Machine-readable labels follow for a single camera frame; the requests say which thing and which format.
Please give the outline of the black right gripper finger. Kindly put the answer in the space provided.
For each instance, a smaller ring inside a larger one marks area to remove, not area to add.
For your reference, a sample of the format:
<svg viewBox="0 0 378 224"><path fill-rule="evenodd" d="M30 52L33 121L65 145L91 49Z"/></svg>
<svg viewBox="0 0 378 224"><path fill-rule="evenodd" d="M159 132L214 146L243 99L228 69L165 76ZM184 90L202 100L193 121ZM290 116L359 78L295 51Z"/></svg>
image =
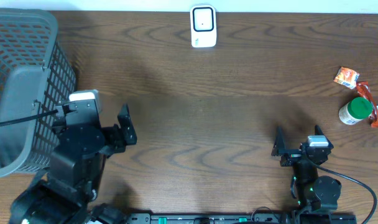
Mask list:
<svg viewBox="0 0 378 224"><path fill-rule="evenodd" d="M324 136L325 139L326 139L326 142L328 143L328 145L326 147L330 148L330 149L333 149L334 146L333 144L331 143L331 141L324 135L323 131L321 130L321 128L318 126L318 125L315 125L315 134L317 136Z"/></svg>
<svg viewBox="0 0 378 224"><path fill-rule="evenodd" d="M286 154L284 135L282 132L282 128L278 126L276 129L276 136L271 156L282 156L284 154Z"/></svg>

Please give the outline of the green cap bottle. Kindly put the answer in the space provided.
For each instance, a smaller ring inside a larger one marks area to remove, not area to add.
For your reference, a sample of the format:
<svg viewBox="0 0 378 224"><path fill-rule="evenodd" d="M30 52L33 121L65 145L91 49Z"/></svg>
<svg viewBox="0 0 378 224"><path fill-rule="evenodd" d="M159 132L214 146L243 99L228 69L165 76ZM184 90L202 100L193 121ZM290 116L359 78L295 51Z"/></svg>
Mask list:
<svg viewBox="0 0 378 224"><path fill-rule="evenodd" d="M341 107L339 119L347 125L354 125L366 118L372 112L371 104L363 97L357 97Z"/></svg>

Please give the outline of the orange Kleenex tissue pack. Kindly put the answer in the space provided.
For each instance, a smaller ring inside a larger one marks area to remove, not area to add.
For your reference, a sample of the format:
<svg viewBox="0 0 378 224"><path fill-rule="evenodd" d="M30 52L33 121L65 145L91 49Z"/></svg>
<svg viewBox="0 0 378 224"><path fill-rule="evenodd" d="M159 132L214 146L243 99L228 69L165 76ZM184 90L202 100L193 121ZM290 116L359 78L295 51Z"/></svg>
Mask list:
<svg viewBox="0 0 378 224"><path fill-rule="evenodd" d="M333 81L349 89L354 89L356 87L357 79L359 78L359 76L360 74L355 70L341 67L338 70L337 75L335 76Z"/></svg>

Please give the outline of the orange chocolate bar wrapper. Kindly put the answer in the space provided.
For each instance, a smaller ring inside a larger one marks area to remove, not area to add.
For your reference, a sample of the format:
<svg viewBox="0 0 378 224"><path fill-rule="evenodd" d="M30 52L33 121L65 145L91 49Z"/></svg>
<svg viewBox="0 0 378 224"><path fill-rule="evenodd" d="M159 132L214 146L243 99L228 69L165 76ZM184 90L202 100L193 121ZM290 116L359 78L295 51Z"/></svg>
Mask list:
<svg viewBox="0 0 378 224"><path fill-rule="evenodd" d="M369 121L372 128L378 128L378 109L377 105L373 99L371 89L369 88L368 82L357 82L356 90L359 96L365 98L372 106L372 112L369 115Z"/></svg>

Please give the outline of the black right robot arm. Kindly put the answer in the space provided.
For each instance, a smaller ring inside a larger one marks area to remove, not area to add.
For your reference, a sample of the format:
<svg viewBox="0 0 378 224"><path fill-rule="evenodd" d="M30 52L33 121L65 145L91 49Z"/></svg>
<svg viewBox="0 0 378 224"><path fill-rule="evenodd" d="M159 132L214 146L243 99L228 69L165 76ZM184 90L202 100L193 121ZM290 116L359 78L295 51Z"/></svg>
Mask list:
<svg viewBox="0 0 378 224"><path fill-rule="evenodd" d="M328 160L333 148L319 126L315 126L314 135L308 136L297 149L286 147L282 129L277 128L271 155L280 157L282 167L293 168L292 197L307 212L329 213L338 208L341 182L318 175L317 168Z"/></svg>

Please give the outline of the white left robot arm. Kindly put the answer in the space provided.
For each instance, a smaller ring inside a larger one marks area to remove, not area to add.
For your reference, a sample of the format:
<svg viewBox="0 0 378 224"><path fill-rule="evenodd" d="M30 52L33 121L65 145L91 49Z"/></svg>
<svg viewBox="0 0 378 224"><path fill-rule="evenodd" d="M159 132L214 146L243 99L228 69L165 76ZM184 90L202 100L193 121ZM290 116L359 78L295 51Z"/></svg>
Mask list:
<svg viewBox="0 0 378 224"><path fill-rule="evenodd" d="M9 223L125 223L127 215L109 205L87 208L98 197L106 160L137 142L128 105L110 127L100 125L95 100L60 103L56 117L59 143L50 164L13 201Z"/></svg>

